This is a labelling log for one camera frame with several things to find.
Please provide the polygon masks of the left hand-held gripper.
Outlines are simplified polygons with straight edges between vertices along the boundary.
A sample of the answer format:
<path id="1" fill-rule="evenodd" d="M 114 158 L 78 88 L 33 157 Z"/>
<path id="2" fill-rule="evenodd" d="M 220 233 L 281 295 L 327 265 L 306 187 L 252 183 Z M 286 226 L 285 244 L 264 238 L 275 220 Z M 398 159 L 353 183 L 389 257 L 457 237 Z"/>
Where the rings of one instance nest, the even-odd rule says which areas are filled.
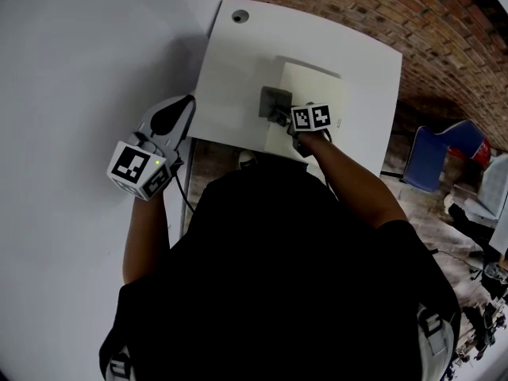
<path id="1" fill-rule="evenodd" d="M 183 161 L 178 147 L 196 110 L 192 94 L 165 99 L 142 117 L 138 131 L 120 141 L 106 175 L 121 190 L 148 201 L 171 182 Z"/>

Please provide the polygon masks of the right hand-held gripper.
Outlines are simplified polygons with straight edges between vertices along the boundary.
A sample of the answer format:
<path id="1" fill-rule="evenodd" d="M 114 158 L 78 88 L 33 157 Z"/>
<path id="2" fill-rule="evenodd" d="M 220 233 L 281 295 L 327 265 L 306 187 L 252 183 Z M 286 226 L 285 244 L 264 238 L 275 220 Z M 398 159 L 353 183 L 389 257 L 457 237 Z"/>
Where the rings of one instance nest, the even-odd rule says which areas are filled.
<path id="1" fill-rule="evenodd" d="M 303 157 L 311 156 L 311 153 L 300 142 L 299 135 L 304 132 L 318 132 L 324 135 L 329 142 L 332 141 L 329 127 L 332 125 L 329 106 L 326 103 L 309 102 L 304 106 L 292 108 L 277 105 L 269 115 L 269 121 L 287 128 L 287 134 L 292 137 L 294 150 Z"/>

